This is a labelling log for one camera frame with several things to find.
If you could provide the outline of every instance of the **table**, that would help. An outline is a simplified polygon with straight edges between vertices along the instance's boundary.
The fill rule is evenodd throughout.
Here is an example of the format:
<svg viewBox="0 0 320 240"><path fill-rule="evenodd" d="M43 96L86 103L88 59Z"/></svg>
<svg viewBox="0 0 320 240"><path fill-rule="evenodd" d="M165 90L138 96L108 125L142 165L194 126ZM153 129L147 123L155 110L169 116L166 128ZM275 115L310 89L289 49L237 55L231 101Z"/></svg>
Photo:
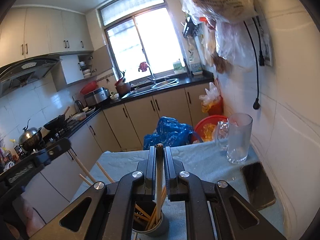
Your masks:
<svg viewBox="0 0 320 240"><path fill-rule="evenodd" d="M186 146L171 148L172 157L183 162L186 171L197 175L201 180L216 182L220 179L227 181L235 190L239 192L247 201L249 201L247 189L240 168L259 161L256 153L250 146L247 160L242 164L232 164L226 158L226 152L220 151L215 142L205 142ZM99 158L100 164L115 181L119 181L122 176L137 169L138 162L148 158L149 151L134 151L111 153L105 152ZM90 174L97 180L106 184L110 182L95 164ZM74 195L76 199L89 186L84 182ZM284 234L284 208L277 197L276 202L267 208L259 211L275 228ZM170 222L169 232L161 237L151 238L144 235L138 235L141 240L147 239L170 239L185 240L186 218L184 202L170 202L165 200L163 208L164 214Z"/></svg>

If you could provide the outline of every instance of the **smartphone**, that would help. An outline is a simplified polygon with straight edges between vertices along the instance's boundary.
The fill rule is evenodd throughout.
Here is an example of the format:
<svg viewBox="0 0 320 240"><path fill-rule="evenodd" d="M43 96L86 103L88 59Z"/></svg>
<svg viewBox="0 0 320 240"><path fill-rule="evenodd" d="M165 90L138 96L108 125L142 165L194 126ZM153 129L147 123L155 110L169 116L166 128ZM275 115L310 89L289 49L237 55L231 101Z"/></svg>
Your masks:
<svg viewBox="0 0 320 240"><path fill-rule="evenodd" d="M247 186L250 203L256 210L264 209L276 202L275 194L261 162L243 166L241 172Z"/></svg>

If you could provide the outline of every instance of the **blue plastic bag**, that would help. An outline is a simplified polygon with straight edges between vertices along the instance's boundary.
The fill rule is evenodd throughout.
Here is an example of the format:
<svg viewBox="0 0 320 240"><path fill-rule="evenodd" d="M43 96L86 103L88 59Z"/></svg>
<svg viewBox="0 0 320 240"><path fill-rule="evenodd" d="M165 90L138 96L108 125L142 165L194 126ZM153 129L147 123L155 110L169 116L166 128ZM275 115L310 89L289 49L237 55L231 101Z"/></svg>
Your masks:
<svg viewBox="0 0 320 240"><path fill-rule="evenodd" d="M164 147L176 147L186 145L190 142L192 126L179 123L170 117L161 117L153 134L147 134L143 140L143 149L149 150L150 146L162 143Z"/></svg>

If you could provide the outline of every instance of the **kettle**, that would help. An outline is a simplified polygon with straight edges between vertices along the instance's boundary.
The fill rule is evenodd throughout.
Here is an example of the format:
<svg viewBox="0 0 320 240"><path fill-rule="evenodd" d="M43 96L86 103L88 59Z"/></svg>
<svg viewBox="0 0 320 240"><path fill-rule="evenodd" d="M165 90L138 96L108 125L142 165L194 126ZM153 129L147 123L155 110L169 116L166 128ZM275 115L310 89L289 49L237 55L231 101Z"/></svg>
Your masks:
<svg viewBox="0 0 320 240"><path fill-rule="evenodd" d="M78 114L83 112L84 106L80 100L75 101L75 109Z"/></svg>

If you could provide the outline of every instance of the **glass pitcher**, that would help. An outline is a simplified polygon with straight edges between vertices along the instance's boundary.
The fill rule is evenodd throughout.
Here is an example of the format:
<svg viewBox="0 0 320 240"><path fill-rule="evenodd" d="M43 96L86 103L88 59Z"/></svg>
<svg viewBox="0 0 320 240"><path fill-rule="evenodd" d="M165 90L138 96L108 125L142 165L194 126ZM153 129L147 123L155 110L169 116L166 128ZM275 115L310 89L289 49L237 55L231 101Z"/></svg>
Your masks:
<svg viewBox="0 0 320 240"><path fill-rule="evenodd" d="M218 122L214 131L214 140L219 147L227 150L227 159L231 163L244 162L248 157L252 130L252 117L235 113L227 122Z"/></svg>

